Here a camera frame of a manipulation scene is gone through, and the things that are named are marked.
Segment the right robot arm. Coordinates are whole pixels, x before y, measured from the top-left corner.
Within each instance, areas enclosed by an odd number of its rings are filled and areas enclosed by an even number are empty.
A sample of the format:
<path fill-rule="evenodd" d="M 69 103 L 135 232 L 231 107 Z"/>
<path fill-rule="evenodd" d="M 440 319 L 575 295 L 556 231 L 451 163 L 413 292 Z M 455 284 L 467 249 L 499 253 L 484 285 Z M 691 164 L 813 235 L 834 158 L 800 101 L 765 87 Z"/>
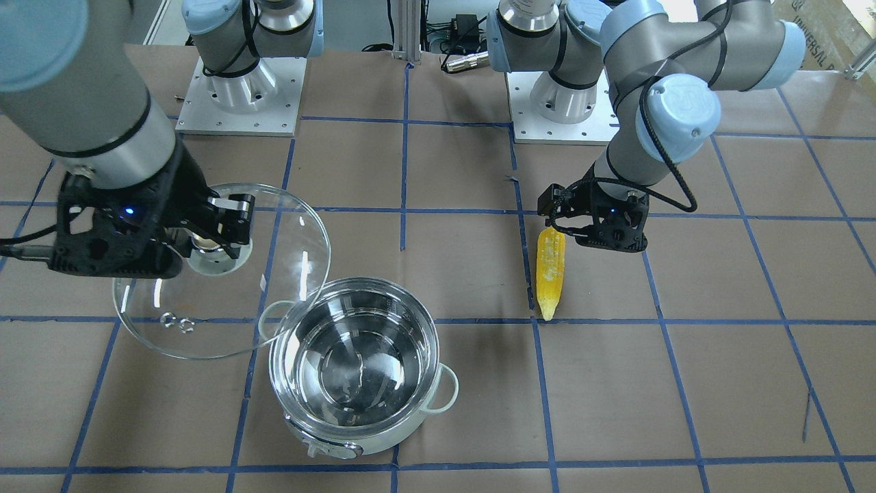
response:
<path fill-rule="evenodd" d="M 249 258 L 255 196 L 211 188 L 125 50 L 131 1 L 3 1 L 2 112 L 66 169 L 56 222 L 2 256 L 170 278 Z"/>

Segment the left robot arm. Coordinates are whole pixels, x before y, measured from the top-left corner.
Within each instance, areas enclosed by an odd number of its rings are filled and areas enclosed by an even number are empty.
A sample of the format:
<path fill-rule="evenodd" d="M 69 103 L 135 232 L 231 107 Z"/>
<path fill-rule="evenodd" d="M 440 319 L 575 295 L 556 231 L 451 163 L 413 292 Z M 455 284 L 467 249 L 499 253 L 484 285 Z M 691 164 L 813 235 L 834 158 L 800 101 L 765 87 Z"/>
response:
<path fill-rule="evenodd" d="M 539 215 L 644 216 L 650 197 L 683 212 L 697 200 L 679 164 L 721 118 L 717 93 L 778 88 L 801 68 L 806 38 L 769 1 L 697 1 L 673 22 L 659 1 L 501 1 L 486 16 L 498 72 L 544 72 L 589 92 L 605 75 L 619 131 L 582 180 L 546 190 Z"/>

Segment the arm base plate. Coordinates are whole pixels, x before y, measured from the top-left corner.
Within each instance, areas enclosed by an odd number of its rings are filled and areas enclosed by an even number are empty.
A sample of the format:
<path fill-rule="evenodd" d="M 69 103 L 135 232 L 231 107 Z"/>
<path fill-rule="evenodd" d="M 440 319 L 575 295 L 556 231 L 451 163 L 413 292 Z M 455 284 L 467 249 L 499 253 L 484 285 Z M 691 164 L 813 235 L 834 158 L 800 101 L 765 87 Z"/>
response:
<path fill-rule="evenodd" d="M 293 138 L 306 58 L 262 58 L 249 74 L 207 77 L 198 60 L 179 110 L 180 134 Z"/>
<path fill-rule="evenodd" d="M 523 144 L 608 144 L 619 131 L 601 72 L 597 84 L 572 90 L 547 72 L 506 74 L 514 141 Z"/>

